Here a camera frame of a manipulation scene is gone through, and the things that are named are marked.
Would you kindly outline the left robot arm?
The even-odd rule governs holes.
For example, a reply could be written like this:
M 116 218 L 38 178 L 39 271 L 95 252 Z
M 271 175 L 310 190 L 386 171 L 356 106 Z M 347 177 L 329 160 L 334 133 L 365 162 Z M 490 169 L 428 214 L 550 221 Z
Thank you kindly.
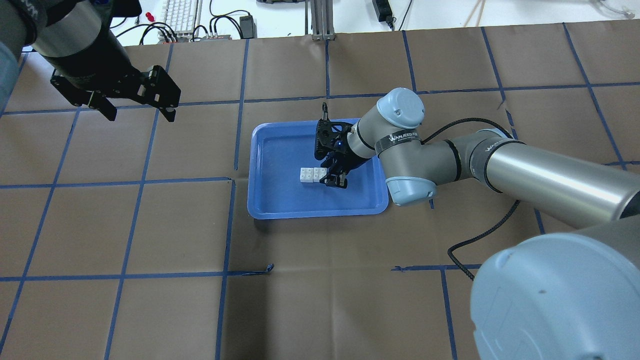
M 135 68 L 110 29 L 114 18 L 142 14 L 138 0 L 3 0 L 0 7 L 2 105 L 18 82 L 23 48 L 32 47 L 54 68 L 50 84 L 71 105 L 114 121 L 111 99 L 126 99 L 175 120 L 181 89 L 158 64 Z

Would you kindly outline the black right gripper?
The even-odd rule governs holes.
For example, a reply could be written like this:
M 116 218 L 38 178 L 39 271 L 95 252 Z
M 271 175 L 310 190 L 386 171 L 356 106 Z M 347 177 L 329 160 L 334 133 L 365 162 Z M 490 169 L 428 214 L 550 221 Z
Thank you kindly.
M 331 121 L 322 118 L 315 129 L 314 157 L 321 161 L 320 167 L 329 174 L 325 176 L 327 187 L 346 189 L 346 175 L 369 161 L 357 155 L 348 143 L 348 135 L 355 130 L 355 125 L 346 121 Z

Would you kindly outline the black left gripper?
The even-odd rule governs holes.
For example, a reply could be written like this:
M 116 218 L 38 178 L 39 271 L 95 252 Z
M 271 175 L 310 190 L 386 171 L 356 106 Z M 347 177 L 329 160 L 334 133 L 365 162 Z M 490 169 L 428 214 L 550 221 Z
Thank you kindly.
M 71 105 L 87 105 L 90 100 L 90 109 L 114 122 L 118 110 L 108 98 L 128 99 L 158 108 L 169 123 L 176 120 L 182 91 L 159 64 L 142 71 L 125 52 L 103 51 L 50 57 L 50 64 L 50 83 Z

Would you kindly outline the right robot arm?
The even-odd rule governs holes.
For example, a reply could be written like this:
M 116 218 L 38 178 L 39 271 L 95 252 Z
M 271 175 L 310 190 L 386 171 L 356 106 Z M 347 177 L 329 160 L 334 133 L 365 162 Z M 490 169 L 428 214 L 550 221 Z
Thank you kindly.
M 441 190 L 476 184 L 505 204 L 502 219 L 455 244 L 448 255 L 471 280 L 470 318 L 483 360 L 637 360 L 639 358 L 639 175 L 528 145 L 486 118 L 484 128 L 423 138 L 425 105 L 395 88 L 352 121 L 330 118 L 323 103 L 315 128 L 317 182 L 349 191 L 351 173 L 372 159 L 391 201 L 410 207 L 443 199 Z M 455 252 L 498 230 L 525 205 L 570 231 L 522 239 L 490 255 L 476 272 Z

